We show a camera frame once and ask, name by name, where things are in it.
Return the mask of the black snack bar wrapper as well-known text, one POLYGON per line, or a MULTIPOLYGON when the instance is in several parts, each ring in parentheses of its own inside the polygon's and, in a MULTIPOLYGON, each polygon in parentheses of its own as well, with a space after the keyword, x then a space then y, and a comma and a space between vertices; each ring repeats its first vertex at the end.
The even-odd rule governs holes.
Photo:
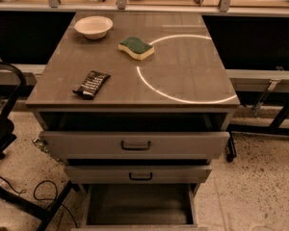
POLYGON ((109 74, 92 70, 86 76, 85 80, 78 87, 73 90, 73 93, 79 95, 84 100, 93 100, 103 84, 110 78, 109 74))

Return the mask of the white bowl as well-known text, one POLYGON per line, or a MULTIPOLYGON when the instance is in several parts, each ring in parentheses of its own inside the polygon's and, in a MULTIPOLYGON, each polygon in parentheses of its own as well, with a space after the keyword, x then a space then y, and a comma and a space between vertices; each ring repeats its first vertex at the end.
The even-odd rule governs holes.
POLYGON ((88 16, 74 25, 74 29, 87 39, 102 39, 112 27, 113 21, 104 16, 88 16))

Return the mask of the grey bottom drawer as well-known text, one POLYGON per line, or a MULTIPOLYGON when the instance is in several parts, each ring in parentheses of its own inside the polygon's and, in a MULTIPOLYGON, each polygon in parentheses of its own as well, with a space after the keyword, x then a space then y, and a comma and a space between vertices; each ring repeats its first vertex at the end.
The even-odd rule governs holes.
POLYGON ((79 228, 70 231, 207 231, 189 185, 91 185, 79 228))

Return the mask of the grey drawer cabinet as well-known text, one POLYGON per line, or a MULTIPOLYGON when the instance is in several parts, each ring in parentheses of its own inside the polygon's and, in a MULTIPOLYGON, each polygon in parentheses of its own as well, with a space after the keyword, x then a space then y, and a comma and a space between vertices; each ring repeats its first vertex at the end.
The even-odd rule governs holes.
MULTIPOLYGON (((42 132, 227 132, 239 100, 200 15, 113 13, 101 40, 66 31, 27 105, 42 132), (142 61, 118 49, 136 37, 142 61), (90 71, 110 75, 93 100, 73 93, 90 71)), ((71 159, 67 166, 210 166, 214 159, 71 159)))

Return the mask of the black metal stand frame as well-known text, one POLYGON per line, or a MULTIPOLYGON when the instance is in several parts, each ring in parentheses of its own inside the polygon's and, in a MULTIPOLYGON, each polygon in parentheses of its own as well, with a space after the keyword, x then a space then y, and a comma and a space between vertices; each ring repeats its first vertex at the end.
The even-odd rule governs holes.
POLYGON ((228 153, 226 155, 226 160, 230 163, 236 157, 236 148, 234 145, 234 140, 232 133, 233 132, 243 132, 243 133, 253 133, 253 134, 268 134, 276 136, 288 136, 289 137, 289 128, 282 128, 281 124, 289 116, 289 98, 286 100, 282 109, 276 115, 274 120, 269 126, 258 126, 258 125, 242 125, 242 124, 230 124, 227 128, 229 132, 230 139, 228 140, 228 153))

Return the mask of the grey drawer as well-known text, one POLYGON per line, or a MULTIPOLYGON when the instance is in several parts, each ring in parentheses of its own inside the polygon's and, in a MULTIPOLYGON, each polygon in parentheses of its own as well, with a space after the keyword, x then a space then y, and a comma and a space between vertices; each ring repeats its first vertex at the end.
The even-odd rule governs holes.
POLYGON ((207 231, 189 185, 91 185, 79 228, 70 231, 207 231))
POLYGON ((74 184, 195 184, 208 178, 210 166, 67 166, 74 184), (153 173, 150 181, 131 181, 129 172, 153 173))
POLYGON ((215 159, 229 139, 227 132, 66 132, 45 131, 46 142, 55 159, 215 159), (147 151, 125 151, 120 142, 146 144, 147 151))

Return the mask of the green yellow sponge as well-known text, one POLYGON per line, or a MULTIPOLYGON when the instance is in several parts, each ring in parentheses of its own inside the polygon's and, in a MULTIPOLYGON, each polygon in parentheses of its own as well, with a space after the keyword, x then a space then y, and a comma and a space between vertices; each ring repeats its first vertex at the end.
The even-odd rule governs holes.
POLYGON ((140 38, 126 38, 118 44, 118 49, 135 60, 142 61, 154 53, 154 47, 140 38))

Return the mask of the black chair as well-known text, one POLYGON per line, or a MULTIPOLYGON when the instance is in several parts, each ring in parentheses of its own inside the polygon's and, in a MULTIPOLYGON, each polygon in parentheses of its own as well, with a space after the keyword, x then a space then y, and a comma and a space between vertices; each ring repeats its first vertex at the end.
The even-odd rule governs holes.
POLYGON ((12 64, 4 63, 1 58, 0 70, 12 72, 19 80, 18 86, 14 89, 0 113, 0 159, 3 159, 5 157, 4 150, 16 139, 16 135, 13 134, 14 125, 9 120, 9 114, 20 95, 20 92, 26 85, 26 79, 17 67, 12 64))

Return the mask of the grey top drawer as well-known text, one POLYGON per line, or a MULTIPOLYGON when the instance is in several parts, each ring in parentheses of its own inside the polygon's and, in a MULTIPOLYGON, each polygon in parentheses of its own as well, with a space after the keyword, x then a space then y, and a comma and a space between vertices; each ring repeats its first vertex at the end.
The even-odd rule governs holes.
POLYGON ((215 159, 229 139, 227 132, 66 132, 45 131, 46 142, 55 159, 215 159), (146 144, 147 151, 125 151, 120 142, 146 144))

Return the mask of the grey middle drawer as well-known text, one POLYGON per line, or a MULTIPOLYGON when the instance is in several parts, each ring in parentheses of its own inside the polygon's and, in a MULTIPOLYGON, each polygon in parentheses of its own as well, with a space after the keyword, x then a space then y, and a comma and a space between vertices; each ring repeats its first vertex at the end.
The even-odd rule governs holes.
POLYGON ((208 178, 210 166, 67 166, 74 184, 195 184, 208 178), (150 181, 131 181, 129 172, 153 173, 150 181))

